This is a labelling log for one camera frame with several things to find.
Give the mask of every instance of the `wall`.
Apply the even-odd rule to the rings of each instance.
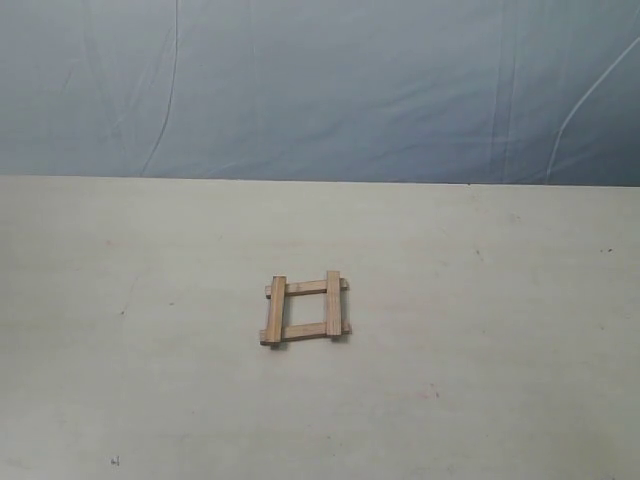
[[[0,173],[640,185],[631,0],[0,5]]]
[[[0,476],[635,478],[639,201],[0,177]],[[348,342],[261,347],[327,269]]]

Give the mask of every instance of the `wooden stick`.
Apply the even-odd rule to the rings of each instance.
[[[277,345],[282,339],[282,317],[284,315],[284,290],[287,277],[273,277],[271,291],[273,298],[269,303],[269,317],[267,318],[267,332],[265,343]]]
[[[327,337],[342,335],[342,311],[340,309],[340,272],[327,272],[327,296],[325,303]]]
[[[306,325],[290,325],[282,329],[283,342],[295,342],[297,340],[308,340],[311,338],[323,338],[327,336],[327,327],[324,322],[320,323],[307,323]],[[351,333],[351,325],[349,322],[344,322],[342,325],[342,334],[347,335]],[[269,345],[266,342],[267,331],[260,330],[260,344]]]
[[[344,278],[340,279],[340,290],[348,290],[349,283]],[[297,297],[299,295],[313,295],[316,293],[327,293],[326,280],[313,280],[311,282],[287,283],[284,294],[287,297]],[[264,294],[271,298],[271,285],[264,287]]]

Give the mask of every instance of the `wooden square frame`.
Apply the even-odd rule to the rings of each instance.
[[[349,284],[340,278],[340,272],[330,270],[326,280],[287,283],[287,277],[275,276],[271,285],[264,289],[265,296],[270,299],[267,328],[260,330],[260,345],[278,345],[280,342],[293,342],[311,338],[338,338],[351,333],[351,325],[342,318],[341,292],[348,290]],[[324,293],[324,322],[307,323],[305,325],[288,325],[283,327],[284,302],[286,297],[314,295]]]

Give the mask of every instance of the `table surface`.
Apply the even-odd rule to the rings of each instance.
[[[638,478],[639,207],[0,177],[0,477]],[[272,276],[326,270],[353,335],[260,346]]]

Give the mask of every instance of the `wooden frame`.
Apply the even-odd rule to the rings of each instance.
[[[310,338],[338,338],[351,333],[351,325],[342,318],[341,292],[348,290],[349,284],[340,278],[340,272],[330,270],[326,280],[287,283],[284,276],[275,276],[271,285],[264,289],[270,299],[267,328],[260,330],[260,345],[276,346],[280,342],[307,340]],[[324,322],[283,327],[284,302],[286,297],[299,295],[326,294]]]

